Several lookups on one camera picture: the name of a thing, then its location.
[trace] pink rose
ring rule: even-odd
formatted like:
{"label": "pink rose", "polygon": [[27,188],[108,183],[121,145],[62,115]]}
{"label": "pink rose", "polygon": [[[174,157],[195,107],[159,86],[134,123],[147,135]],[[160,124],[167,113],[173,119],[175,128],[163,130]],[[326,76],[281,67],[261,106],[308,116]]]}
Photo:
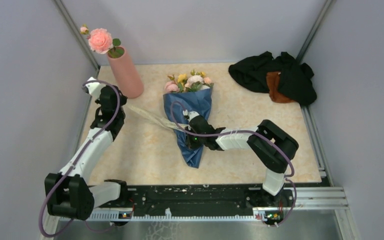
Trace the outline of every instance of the pink rose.
{"label": "pink rose", "polygon": [[176,92],[178,93],[180,91],[179,87],[176,84],[170,84],[165,88],[166,93]]}
{"label": "pink rose", "polygon": [[204,83],[210,85],[211,79],[209,77],[204,77]]}
{"label": "pink rose", "polygon": [[164,89],[166,89],[169,85],[172,85],[172,84],[176,84],[175,81],[168,81],[165,86],[164,86]]}
{"label": "pink rose", "polygon": [[82,26],[80,28],[80,33],[81,34],[88,34],[89,33],[89,29],[86,26]]}
{"label": "pink rose", "polygon": [[90,32],[89,38],[90,49],[99,54],[106,54],[113,48],[113,38],[111,33],[104,28],[97,28]]}

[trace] marble tabletop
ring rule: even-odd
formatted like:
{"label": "marble tabletop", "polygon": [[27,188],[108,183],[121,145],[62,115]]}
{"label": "marble tabletop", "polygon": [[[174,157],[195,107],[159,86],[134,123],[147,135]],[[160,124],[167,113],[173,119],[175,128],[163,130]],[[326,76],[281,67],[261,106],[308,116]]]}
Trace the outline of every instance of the marble tabletop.
{"label": "marble tabletop", "polygon": [[[247,128],[264,119],[273,121],[296,139],[299,149],[292,164],[297,183],[319,183],[321,177],[304,118],[298,103],[275,103],[266,93],[251,92],[229,75],[231,63],[137,65],[144,93],[128,103],[166,117],[163,87],[167,75],[203,71],[214,82],[208,122],[217,127]],[[109,66],[102,66],[99,80],[116,84]],[[85,140],[98,105],[89,107],[82,141]],[[266,167],[251,150],[211,151],[204,148],[199,168],[187,166],[177,147],[176,135],[124,108],[126,118],[117,138],[93,169],[89,184],[119,179],[128,185],[251,184],[262,183]]]}

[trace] white wall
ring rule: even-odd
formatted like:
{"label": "white wall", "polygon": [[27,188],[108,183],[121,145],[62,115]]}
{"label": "white wall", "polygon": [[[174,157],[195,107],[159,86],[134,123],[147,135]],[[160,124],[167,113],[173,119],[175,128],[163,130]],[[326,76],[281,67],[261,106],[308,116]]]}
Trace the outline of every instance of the white wall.
{"label": "white wall", "polygon": [[384,239],[384,1],[337,1],[304,61],[333,179],[361,238]]}
{"label": "white wall", "polygon": [[44,179],[71,156],[95,70],[50,0],[0,0],[0,240],[39,237]]}
{"label": "white wall", "polygon": [[[64,0],[78,26],[105,28],[138,64],[296,56],[325,0]],[[95,53],[100,65],[105,55]]]}

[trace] black jacket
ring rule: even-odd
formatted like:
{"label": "black jacket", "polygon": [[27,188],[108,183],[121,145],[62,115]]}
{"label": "black jacket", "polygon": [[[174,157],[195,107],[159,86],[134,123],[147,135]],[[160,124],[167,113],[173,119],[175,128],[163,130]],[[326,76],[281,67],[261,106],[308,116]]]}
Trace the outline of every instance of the black jacket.
{"label": "black jacket", "polygon": [[306,63],[301,65],[287,52],[273,58],[266,51],[259,56],[247,57],[229,66],[230,76],[242,87],[256,93],[268,93],[266,75],[280,71],[278,92],[303,106],[312,104],[317,99],[311,78],[313,70]]}

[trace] brown cloth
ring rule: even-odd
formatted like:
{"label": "brown cloth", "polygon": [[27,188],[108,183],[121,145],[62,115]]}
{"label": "brown cloth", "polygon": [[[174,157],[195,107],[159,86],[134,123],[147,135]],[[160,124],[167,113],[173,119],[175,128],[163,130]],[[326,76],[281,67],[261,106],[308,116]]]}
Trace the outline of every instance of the brown cloth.
{"label": "brown cloth", "polygon": [[267,75],[265,76],[268,90],[269,90],[268,95],[270,96],[271,100],[275,103],[287,104],[287,103],[295,102],[289,97],[278,92],[279,82],[281,81],[280,74],[281,74],[280,71],[272,71],[272,72],[268,72]]}

